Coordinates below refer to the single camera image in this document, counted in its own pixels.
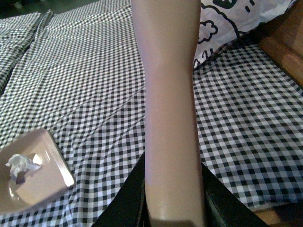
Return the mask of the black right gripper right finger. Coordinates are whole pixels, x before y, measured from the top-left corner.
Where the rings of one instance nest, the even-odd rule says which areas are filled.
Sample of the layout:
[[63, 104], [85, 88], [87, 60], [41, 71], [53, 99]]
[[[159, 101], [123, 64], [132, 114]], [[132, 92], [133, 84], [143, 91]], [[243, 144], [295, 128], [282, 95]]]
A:
[[202, 165], [207, 225], [209, 227], [267, 227], [216, 176]]

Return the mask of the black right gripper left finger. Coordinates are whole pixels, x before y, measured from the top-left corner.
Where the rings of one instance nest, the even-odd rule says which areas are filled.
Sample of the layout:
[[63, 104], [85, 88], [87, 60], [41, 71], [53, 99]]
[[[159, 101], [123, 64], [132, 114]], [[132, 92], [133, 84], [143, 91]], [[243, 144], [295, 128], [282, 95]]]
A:
[[145, 154], [127, 177], [110, 205], [94, 222], [94, 227], [143, 227], [146, 212]]

